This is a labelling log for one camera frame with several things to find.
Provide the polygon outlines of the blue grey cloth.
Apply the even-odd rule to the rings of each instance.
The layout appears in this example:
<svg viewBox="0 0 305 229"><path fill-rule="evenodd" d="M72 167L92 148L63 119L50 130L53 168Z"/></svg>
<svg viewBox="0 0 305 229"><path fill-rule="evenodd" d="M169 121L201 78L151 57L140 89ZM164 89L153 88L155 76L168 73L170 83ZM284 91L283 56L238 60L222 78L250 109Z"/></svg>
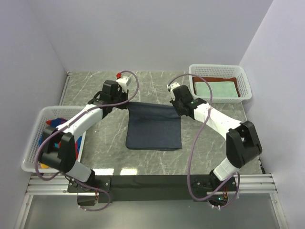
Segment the blue grey cloth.
<svg viewBox="0 0 305 229"><path fill-rule="evenodd" d="M182 149L181 118L174 107L129 102L125 145L132 150L175 151Z"/></svg>

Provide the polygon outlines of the mint green towel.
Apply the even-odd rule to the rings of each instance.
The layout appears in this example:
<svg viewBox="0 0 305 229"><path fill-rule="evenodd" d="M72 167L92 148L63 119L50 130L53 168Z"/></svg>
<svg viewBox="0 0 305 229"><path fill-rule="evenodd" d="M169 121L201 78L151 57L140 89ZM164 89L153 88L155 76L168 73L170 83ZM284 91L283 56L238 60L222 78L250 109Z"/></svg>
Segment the mint green towel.
<svg viewBox="0 0 305 229"><path fill-rule="evenodd" d="M236 98L239 97L234 82L209 82L213 98ZM205 82L195 82L194 88L197 96L210 97L209 87Z"/></svg>

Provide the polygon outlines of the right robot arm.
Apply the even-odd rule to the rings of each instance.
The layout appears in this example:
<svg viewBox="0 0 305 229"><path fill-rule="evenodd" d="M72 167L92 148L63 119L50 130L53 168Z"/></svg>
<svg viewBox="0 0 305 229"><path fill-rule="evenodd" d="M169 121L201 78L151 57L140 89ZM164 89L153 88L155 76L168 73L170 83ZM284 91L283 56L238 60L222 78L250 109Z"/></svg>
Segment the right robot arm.
<svg viewBox="0 0 305 229"><path fill-rule="evenodd" d="M170 103L178 115L188 116L220 134L226 142L225 159L209 174L209 185L214 190L226 186L226 179L262 153L255 126L250 121L233 119L213 108L201 98L193 98L186 85L168 86Z"/></svg>

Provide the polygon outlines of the rust brown towel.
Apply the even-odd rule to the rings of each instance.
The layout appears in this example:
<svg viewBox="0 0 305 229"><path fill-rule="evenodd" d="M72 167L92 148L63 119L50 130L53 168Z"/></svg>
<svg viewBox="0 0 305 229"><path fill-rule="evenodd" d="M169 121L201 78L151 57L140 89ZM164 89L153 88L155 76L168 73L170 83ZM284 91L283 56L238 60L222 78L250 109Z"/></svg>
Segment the rust brown towel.
<svg viewBox="0 0 305 229"><path fill-rule="evenodd" d="M234 82L235 84L235 87L236 87L236 90L238 92L238 95L240 97L240 93L238 91L238 88L237 88L237 79L235 77L231 77L231 78L216 78L216 77L203 77L208 83L209 82L226 82L226 81L230 81L230 82ZM195 82L204 82L203 80L201 80L200 78L198 77L194 77L192 79L192 85L193 85L193 89L194 89L194 92L196 94L196 91L195 91L195 88L194 88L194 83Z"/></svg>

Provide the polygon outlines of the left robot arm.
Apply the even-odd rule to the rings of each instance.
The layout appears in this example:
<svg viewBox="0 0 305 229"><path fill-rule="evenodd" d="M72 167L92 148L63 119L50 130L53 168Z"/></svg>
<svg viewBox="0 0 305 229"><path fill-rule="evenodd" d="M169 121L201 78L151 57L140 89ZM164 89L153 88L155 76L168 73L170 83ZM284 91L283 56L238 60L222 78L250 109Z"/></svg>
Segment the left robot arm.
<svg viewBox="0 0 305 229"><path fill-rule="evenodd" d="M73 118L57 127L48 126L42 133L35 164L45 164L79 181L86 192L96 186L95 172L81 164L76 157L76 141L91 126L107 116L113 108L125 108L130 78L106 80L87 105Z"/></svg>

